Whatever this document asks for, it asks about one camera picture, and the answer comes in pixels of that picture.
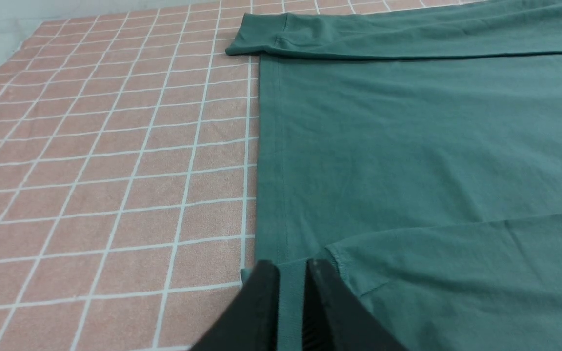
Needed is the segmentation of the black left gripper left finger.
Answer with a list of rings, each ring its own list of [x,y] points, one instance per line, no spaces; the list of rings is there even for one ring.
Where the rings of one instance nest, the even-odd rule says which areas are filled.
[[[257,262],[236,298],[192,346],[192,351],[275,351],[280,273]]]

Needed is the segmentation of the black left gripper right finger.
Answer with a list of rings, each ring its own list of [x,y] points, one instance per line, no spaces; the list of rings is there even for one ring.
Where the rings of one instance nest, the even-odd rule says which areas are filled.
[[[342,281],[330,262],[306,263],[304,351],[405,351]]]

